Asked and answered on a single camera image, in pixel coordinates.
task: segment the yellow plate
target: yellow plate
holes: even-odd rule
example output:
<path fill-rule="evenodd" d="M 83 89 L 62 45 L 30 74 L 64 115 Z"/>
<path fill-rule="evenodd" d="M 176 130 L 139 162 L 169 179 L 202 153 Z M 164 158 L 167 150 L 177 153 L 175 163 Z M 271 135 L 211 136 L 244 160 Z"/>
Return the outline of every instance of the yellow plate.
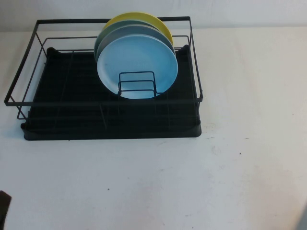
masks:
<path fill-rule="evenodd" d="M 129 12 L 129 13 L 120 14 L 119 16 L 116 16 L 115 18 L 112 18 L 110 21 L 108 21 L 107 24 L 104 26 L 104 29 L 113 23 L 123 20 L 140 20 L 150 23 L 151 25 L 155 26 L 158 30 L 160 30 L 173 44 L 173 37 L 171 35 L 171 32 L 168 30 L 167 26 L 160 19 L 147 13 Z"/>

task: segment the black dish rack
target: black dish rack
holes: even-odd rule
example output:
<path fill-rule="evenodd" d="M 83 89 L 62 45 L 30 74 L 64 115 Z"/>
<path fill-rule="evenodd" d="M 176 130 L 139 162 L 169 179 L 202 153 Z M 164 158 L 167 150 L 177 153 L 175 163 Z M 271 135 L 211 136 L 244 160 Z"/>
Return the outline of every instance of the black dish rack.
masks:
<path fill-rule="evenodd" d="M 79 49 L 81 43 L 76 43 L 76 48 L 69 49 L 65 49 L 65 44 L 59 48 L 54 48 L 53 44 L 47 45 L 51 40 L 64 42 L 71 39 L 92 39 L 90 45 L 93 45 L 96 36 L 61 36 L 61 32 L 57 32 L 58 36 L 50 37 L 48 32 L 43 31 L 43 40 L 38 35 L 38 28 L 42 25 L 89 25 L 107 23 L 109 19 L 38 20 L 4 101 L 7 106 L 17 107 L 17 119 L 25 120 L 21 124 L 24 138 L 59 140 L 198 137 L 201 134 L 199 106 L 203 95 L 190 17 L 160 19 L 164 22 L 186 21 L 189 23 L 189 35 L 173 36 L 174 39 L 185 39 L 183 46 L 175 47 L 178 62 L 176 81 L 162 94 L 157 93 L 155 87 L 150 89 L 154 94 L 151 99 L 120 97 L 121 84 L 125 82 L 122 80 L 123 76 L 129 73 L 120 73 L 119 92 L 117 95 L 111 93 L 98 77 L 91 48 Z M 37 50 L 33 49 L 34 40 L 39 44 Z M 31 55 L 37 56 L 37 52 L 38 57 L 34 63 L 35 59 Z M 145 72 L 153 75 L 152 82 L 155 86 L 154 73 L 150 69 Z M 25 76 L 23 80 L 20 78 L 22 73 Z M 15 100 L 14 92 L 22 100 Z"/>

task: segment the plate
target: plate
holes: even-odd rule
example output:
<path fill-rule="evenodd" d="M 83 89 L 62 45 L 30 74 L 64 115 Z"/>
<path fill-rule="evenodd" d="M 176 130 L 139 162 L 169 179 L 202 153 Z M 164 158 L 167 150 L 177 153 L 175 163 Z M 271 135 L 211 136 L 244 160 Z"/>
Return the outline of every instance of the plate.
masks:
<path fill-rule="evenodd" d="M 114 18 L 112 18 L 110 21 L 106 23 L 104 28 L 107 28 L 111 24 L 123 20 L 140 20 L 143 22 L 150 23 L 154 27 L 156 27 L 158 30 L 160 30 L 168 39 L 169 41 L 173 44 L 173 37 L 171 35 L 171 32 L 168 30 L 167 26 L 157 17 L 154 17 L 150 14 L 143 13 L 143 12 L 128 12 L 128 13 L 123 13 L 120 14 Z"/>
<path fill-rule="evenodd" d="M 120 37 L 124 37 L 127 35 L 131 35 L 131 34 L 141 34 L 141 35 L 149 35 L 152 37 L 155 37 L 157 39 L 159 39 L 161 42 L 163 42 L 164 44 L 167 45 L 167 47 L 169 47 L 172 52 L 175 54 L 174 48 L 172 46 L 172 44 L 170 43 L 170 41 L 168 40 L 167 37 L 165 37 L 160 31 L 158 31 L 157 29 L 154 29 L 150 26 L 147 25 L 125 25 L 122 26 L 112 32 L 110 32 L 107 36 L 105 36 L 105 38 L 101 41 L 97 52 L 96 52 L 96 60 L 99 58 L 100 53 L 103 51 L 103 49 L 110 44 L 111 42 L 113 42 L 114 40 L 120 38 Z"/>
<path fill-rule="evenodd" d="M 152 71 L 156 91 L 163 93 L 174 83 L 178 64 L 172 50 L 159 39 L 132 34 L 118 38 L 105 47 L 99 56 L 97 71 L 101 82 L 115 94 L 118 93 L 121 72 Z M 121 81 L 133 81 L 120 84 L 122 97 L 154 97 L 154 78 L 151 72 L 121 74 L 120 78 Z"/>
<path fill-rule="evenodd" d="M 101 33 L 98 35 L 96 41 L 95 41 L 95 45 L 94 45 L 94 56 L 95 56 L 95 60 L 97 61 L 97 57 L 96 57 L 96 53 L 97 53 L 97 49 L 98 46 L 100 44 L 100 42 L 102 41 L 102 39 L 104 39 L 105 36 L 107 36 L 110 32 L 112 32 L 113 30 L 116 30 L 122 26 L 125 25 L 130 25 L 130 24 L 141 24 L 141 25 L 147 25 L 150 27 L 154 27 L 153 25 L 151 25 L 150 23 L 147 22 L 143 22 L 143 21 L 139 21 L 139 20 L 123 20 L 123 21 L 119 21 L 116 23 L 111 24 L 110 26 L 106 27 L 105 29 L 103 29 L 101 31 Z"/>

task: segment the light blue plate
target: light blue plate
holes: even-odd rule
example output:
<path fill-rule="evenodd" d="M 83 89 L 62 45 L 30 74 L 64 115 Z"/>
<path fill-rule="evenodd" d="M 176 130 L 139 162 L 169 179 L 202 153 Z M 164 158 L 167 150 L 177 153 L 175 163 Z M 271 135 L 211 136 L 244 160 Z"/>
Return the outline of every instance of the light blue plate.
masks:
<path fill-rule="evenodd" d="M 105 36 L 104 39 L 102 39 L 96 52 L 96 60 L 98 60 L 100 53 L 104 50 L 104 48 L 108 44 L 110 44 L 111 42 L 120 37 L 133 35 L 133 34 L 149 35 L 154 38 L 157 38 L 165 45 L 167 45 L 167 47 L 170 48 L 172 52 L 175 54 L 172 43 L 168 40 L 167 37 L 165 37 L 163 33 L 147 25 L 130 24 L 117 28 L 116 30 L 113 30 L 107 36 Z"/>
<path fill-rule="evenodd" d="M 98 59 L 97 49 L 98 49 L 98 46 L 99 46 L 100 42 L 102 41 L 102 39 L 104 39 L 104 37 L 107 36 L 110 32 L 112 32 L 112 31 L 114 31 L 114 30 L 116 30 L 116 29 L 118 29 L 122 26 L 130 25 L 130 24 L 147 25 L 147 26 L 150 26 L 152 28 L 155 28 L 153 25 L 151 25 L 147 22 L 139 21 L 139 20 L 123 20 L 123 21 L 119 21 L 119 22 L 116 22 L 116 23 L 109 25 L 107 28 L 103 29 L 101 31 L 101 33 L 98 35 L 98 37 L 96 38 L 95 45 L 94 45 L 94 56 L 95 56 L 96 61 Z"/>
<path fill-rule="evenodd" d="M 99 56 L 97 71 L 101 82 L 115 94 L 118 93 L 121 72 L 152 71 L 155 76 L 156 91 L 163 93 L 174 83 L 178 64 L 172 50 L 159 39 L 143 34 L 132 34 L 118 38 L 105 47 Z M 134 82 L 120 84 L 121 96 L 130 99 L 154 97 L 153 82 L 142 80 L 153 81 L 152 73 L 122 74 L 121 81 Z"/>

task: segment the black drip tray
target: black drip tray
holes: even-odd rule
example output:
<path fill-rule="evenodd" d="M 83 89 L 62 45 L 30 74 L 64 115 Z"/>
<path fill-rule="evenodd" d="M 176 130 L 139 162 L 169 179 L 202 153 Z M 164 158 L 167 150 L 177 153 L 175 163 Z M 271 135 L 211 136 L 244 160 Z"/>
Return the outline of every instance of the black drip tray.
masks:
<path fill-rule="evenodd" d="M 47 50 L 47 61 L 34 102 L 109 102 L 108 106 L 31 107 L 21 125 L 27 140 L 177 138 L 201 134 L 189 47 L 176 52 L 178 76 L 171 88 L 148 101 L 130 104 L 100 81 L 93 53 Z M 115 105 L 112 102 L 123 102 Z"/>

